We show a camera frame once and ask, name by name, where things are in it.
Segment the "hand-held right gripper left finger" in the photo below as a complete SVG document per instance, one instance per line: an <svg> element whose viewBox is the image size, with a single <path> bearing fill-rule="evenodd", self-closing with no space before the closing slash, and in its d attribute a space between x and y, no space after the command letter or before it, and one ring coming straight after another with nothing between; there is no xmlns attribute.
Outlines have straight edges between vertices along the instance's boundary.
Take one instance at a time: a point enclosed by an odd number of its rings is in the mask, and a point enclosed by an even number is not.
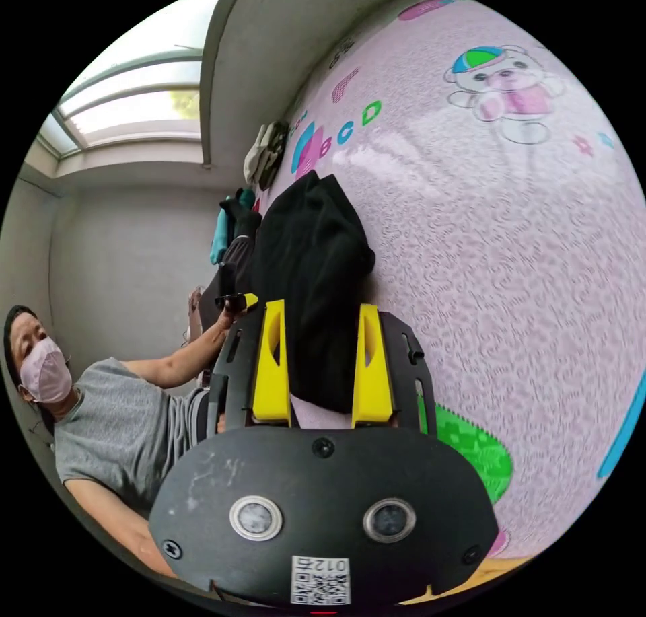
<svg viewBox="0 0 646 617"><path fill-rule="evenodd" d="M285 302L268 302L263 311L252 416L257 423L290 423L291 397L287 362Z"/></svg>

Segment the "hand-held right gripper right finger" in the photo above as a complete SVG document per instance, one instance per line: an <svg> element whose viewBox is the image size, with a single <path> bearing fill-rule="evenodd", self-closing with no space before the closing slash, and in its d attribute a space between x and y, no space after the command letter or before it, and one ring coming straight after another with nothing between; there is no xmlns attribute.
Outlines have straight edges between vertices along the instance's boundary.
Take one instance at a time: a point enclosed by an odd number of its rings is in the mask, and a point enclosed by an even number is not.
<svg viewBox="0 0 646 617"><path fill-rule="evenodd" d="M357 335L351 426L387 425L393 415L386 348L379 310L361 304Z"/></svg>

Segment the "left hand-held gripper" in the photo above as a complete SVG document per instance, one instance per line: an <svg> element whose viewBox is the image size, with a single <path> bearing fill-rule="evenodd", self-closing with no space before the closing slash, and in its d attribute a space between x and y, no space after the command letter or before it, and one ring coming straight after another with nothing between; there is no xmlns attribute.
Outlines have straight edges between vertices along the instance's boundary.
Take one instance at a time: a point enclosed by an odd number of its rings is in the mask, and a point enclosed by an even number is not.
<svg viewBox="0 0 646 617"><path fill-rule="evenodd" d="M222 295L214 299L214 303L223 313L231 316L238 316L247 309L254 309L259 302L259 298L253 293L241 294L234 293Z"/></svg>

